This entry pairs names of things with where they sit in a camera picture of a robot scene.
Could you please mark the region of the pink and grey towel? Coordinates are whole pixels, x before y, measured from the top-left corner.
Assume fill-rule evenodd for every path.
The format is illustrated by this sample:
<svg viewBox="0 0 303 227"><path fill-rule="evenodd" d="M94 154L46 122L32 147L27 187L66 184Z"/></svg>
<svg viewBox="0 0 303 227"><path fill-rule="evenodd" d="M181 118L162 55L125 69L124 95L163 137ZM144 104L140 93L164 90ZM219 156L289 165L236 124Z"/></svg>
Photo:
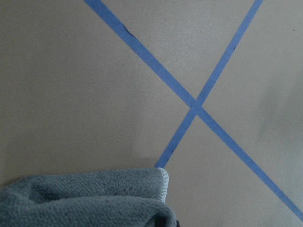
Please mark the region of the pink and grey towel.
<svg viewBox="0 0 303 227"><path fill-rule="evenodd" d="M136 168L32 175L0 192L3 227L176 227L169 175Z"/></svg>

